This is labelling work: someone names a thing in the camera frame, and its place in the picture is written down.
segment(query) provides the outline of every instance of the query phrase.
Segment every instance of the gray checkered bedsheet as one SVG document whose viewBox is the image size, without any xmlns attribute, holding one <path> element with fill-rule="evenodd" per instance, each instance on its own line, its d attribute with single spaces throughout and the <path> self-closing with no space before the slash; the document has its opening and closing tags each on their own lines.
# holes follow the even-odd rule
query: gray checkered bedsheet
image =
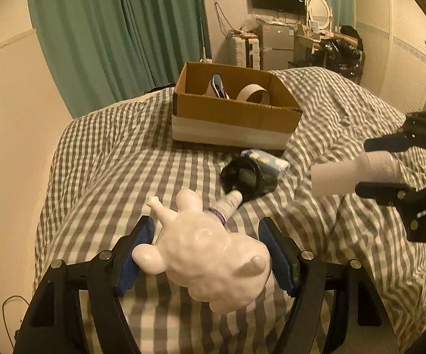
<svg viewBox="0 0 426 354">
<path fill-rule="evenodd" d="M 394 132 L 404 115 L 367 90 L 320 68 L 277 72 L 303 108 L 284 158 L 288 176 L 278 188 L 243 205 L 227 223 L 257 238 L 264 216 L 300 248 L 324 261 L 363 262 L 374 277 L 403 351 L 426 327 L 426 244 L 411 243 L 394 209 L 356 195 L 313 198 L 314 163 L 353 158 L 365 139 Z M 128 234 L 146 201 L 159 196 L 176 208 L 175 194 L 189 187 L 204 205 L 221 196 L 218 174 L 230 154 L 175 150 L 171 140 L 172 90 L 145 102 L 124 103 L 75 119 L 64 131 L 52 163 L 35 248 L 36 287 L 55 258 L 90 260 Z M 426 151 L 400 154 L 405 180 L 426 186 Z M 92 352 L 99 344 L 82 294 L 85 329 Z M 330 294 L 314 351 L 322 349 Z M 164 274 L 141 276 L 122 299 L 129 326 L 143 353 L 266 353 L 275 345 L 293 303 L 273 278 L 253 307 L 212 314 Z"/>
</svg>

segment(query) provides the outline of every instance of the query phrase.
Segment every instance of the black tape roll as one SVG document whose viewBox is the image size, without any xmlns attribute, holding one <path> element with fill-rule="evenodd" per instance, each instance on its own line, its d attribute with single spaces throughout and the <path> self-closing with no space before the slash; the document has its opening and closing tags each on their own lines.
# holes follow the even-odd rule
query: black tape roll
<svg viewBox="0 0 426 354">
<path fill-rule="evenodd" d="M 259 198 L 277 187 L 277 177 L 261 170 L 259 165 L 247 156 L 233 159 L 219 175 L 225 193 L 238 190 L 243 203 Z"/>
</svg>

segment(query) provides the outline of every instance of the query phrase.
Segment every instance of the cardboard box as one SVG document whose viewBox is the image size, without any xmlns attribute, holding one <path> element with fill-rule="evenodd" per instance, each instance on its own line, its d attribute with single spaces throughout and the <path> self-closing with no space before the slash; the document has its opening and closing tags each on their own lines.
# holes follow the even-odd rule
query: cardboard box
<svg viewBox="0 0 426 354">
<path fill-rule="evenodd" d="M 223 77 L 231 99 L 203 95 L 214 73 Z M 236 101 L 238 93 L 249 84 L 265 88 L 270 94 L 270 105 Z M 301 107 L 275 74 L 232 65 L 188 62 L 174 90 L 172 137 L 189 145 L 283 151 L 301 115 Z"/>
</svg>

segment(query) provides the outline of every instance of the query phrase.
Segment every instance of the plastic bag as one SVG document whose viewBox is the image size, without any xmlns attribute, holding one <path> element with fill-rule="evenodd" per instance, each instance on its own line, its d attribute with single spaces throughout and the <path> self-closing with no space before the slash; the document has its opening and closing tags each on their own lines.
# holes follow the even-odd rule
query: plastic bag
<svg viewBox="0 0 426 354">
<path fill-rule="evenodd" d="M 332 70 L 343 77 L 352 79 L 362 75 L 362 52 L 344 39 L 326 39 L 320 42 L 321 53 L 315 58 L 322 58 L 326 69 Z"/>
<path fill-rule="evenodd" d="M 259 25 L 257 23 L 256 15 L 250 14 L 249 16 L 247 16 L 247 19 L 244 21 L 244 24 L 242 24 L 241 30 L 243 30 L 244 32 L 250 32 L 258 26 Z"/>
</svg>

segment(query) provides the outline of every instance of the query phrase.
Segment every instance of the white sliding door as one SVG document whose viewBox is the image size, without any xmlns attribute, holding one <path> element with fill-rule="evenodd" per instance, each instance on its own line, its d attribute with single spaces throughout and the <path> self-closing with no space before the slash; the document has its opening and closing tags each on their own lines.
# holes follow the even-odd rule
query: white sliding door
<svg viewBox="0 0 426 354">
<path fill-rule="evenodd" d="M 389 0 L 355 0 L 355 28 L 362 38 L 365 64 L 361 86 L 380 94 L 390 33 Z"/>
<path fill-rule="evenodd" d="M 355 0 L 365 64 L 361 86 L 402 112 L 426 101 L 426 16 L 414 0 Z"/>
<path fill-rule="evenodd" d="M 393 39 L 381 98 L 403 112 L 426 100 L 426 16 L 414 0 L 393 1 Z"/>
</svg>

